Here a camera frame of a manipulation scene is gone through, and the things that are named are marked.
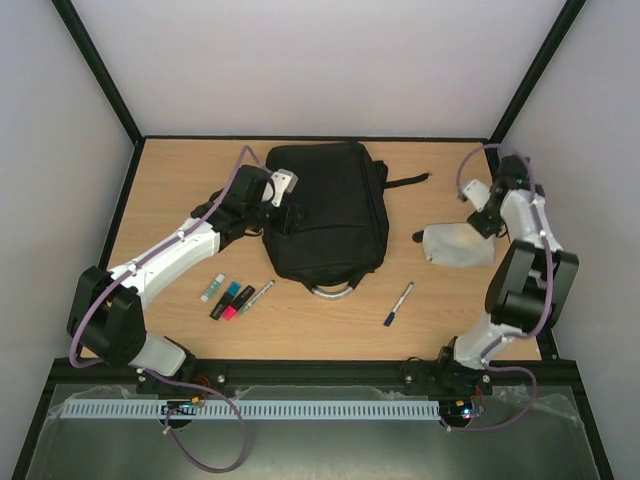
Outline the black student backpack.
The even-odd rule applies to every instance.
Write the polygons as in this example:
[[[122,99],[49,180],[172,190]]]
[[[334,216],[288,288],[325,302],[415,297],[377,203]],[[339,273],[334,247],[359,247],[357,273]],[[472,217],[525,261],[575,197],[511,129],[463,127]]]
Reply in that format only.
[[[390,180],[387,165],[358,142],[278,146],[266,165],[297,175],[280,206],[297,204],[306,212],[291,235],[276,234],[268,222],[262,235],[267,255],[279,277],[326,300],[346,297],[382,265],[390,229],[385,191],[429,177]]]

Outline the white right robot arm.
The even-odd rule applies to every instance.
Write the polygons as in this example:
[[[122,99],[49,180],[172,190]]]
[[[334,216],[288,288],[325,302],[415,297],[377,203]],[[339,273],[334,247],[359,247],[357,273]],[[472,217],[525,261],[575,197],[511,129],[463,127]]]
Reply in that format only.
[[[555,325],[579,268],[578,257],[551,231],[544,189],[527,158],[505,156],[491,185],[469,181],[458,190],[475,208],[467,223],[485,239],[505,229],[510,244],[488,286],[481,319],[439,352],[435,380],[447,393],[478,386],[497,353]]]

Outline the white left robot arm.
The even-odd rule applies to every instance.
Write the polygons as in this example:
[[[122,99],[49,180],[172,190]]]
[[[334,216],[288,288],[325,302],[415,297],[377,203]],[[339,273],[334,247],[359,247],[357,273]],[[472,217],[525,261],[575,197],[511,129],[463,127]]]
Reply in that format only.
[[[242,165],[225,187],[197,206],[184,223],[145,253],[110,270],[91,267],[80,276],[67,331],[76,368],[99,362],[132,366],[171,377],[187,351],[147,331],[144,311],[191,267],[247,232],[258,232],[297,183],[294,173]]]

